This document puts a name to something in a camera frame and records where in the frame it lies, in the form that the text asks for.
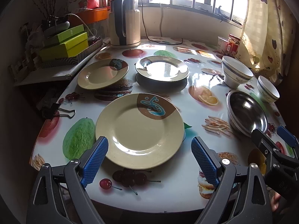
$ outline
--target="screw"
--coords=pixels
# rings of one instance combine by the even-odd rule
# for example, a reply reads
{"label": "screw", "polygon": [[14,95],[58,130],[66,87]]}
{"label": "screw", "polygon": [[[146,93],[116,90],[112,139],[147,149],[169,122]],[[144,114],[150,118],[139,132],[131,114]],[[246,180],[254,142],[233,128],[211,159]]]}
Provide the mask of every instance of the screw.
{"label": "screw", "polygon": [[225,165],[228,165],[230,163],[230,161],[226,158],[222,159],[222,163]]}
{"label": "screw", "polygon": [[71,160],[71,164],[73,164],[73,165],[76,165],[78,162],[79,162],[78,159],[73,159],[73,160]]}
{"label": "screw", "polygon": [[278,164],[277,162],[275,162],[275,163],[273,164],[273,167],[275,167],[276,169],[279,169],[279,168],[280,168],[280,166],[279,166],[279,164]]}
{"label": "screw", "polygon": [[250,166],[251,166],[252,168],[254,168],[254,169],[257,169],[257,168],[258,168],[258,165],[257,165],[256,163],[252,163]]}
{"label": "screw", "polygon": [[43,169],[47,169],[49,167],[49,164],[48,163],[44,163],[42,166],[41,166]]}

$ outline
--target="heart pattern curtain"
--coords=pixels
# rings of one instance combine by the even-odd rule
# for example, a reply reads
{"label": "heart pattern curtain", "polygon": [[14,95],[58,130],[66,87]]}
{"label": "heart pattern curtain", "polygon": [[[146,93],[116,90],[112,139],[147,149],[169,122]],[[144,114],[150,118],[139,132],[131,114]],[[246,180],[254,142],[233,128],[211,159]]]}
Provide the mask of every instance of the heart pattern curtain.
{"label": "heart pattern curtain", "polygon": [[288,73],[296,19],[284,0],[248,0],[247,6],[236,58],[278,85]]}

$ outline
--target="metal bowl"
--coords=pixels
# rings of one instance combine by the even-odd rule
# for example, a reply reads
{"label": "metal bowl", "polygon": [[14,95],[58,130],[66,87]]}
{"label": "metal bowl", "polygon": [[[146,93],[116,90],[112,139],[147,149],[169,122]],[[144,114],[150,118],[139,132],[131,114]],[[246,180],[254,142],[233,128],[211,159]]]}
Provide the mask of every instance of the metal bowl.
{"label": "metal bowl", "polygon": [[234,130],[250,137],[254,129],[266,133],[268,120],[254,98],[241,91],[231,91],[226,98],[229,123]]}

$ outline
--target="green box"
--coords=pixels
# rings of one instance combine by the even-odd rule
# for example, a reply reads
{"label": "green box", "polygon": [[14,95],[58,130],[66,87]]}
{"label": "green box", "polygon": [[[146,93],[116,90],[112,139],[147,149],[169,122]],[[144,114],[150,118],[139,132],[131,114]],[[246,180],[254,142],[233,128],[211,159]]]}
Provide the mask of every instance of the green box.
{"label": "green box", "polygon": [[66,42],[63,42],[62,44],[41,50],[39,52],[39,56],[41,57],[42,61],[69,58],[78,55],[87,47],[87,33],[83,33],[67,40]]}
{"label": "green box", "polygon": [[51,38],[46,39],[44,42],[44,45],[45,46],[50,46],[50,45],[53,46],[53,45],[61,44],[82,32],[84,32],[83,25],[79,25],[79,26],[70,28],[68,30],[65,30],[65,31],[51,37]]}

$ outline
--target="blue gripper pad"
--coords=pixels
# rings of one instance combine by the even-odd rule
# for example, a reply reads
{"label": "blue gripper pad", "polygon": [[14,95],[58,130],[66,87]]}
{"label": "blue gripper pad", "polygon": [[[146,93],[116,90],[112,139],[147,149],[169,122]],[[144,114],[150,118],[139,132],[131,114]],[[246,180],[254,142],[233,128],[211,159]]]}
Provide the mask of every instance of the blue gripper pad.
{"label": "blue gripper pad", "polygon": [[83,168],[81,184],[84,188],[86,188],[88,184],[91,184],[95,179],[95,175],[97,174],[107,152],[108,139],[103,137]]}
{"label": "blue gripper pad", "polygon": [[282,125],[278,126],[276,129],[277,134],[288,144],[290,147],[296,147],[297,139],[292,135],[285,127]]}
{"label": "blue gripper pad", "polygon": [[198,162],[198,165],[200,166],[202,172],[204,173],[207,182],[217,188],[220,182],[217,175],[217,168],[202,147],[199,140],[196,138],[193,138],[191,141],[191,151],[196,161]]}

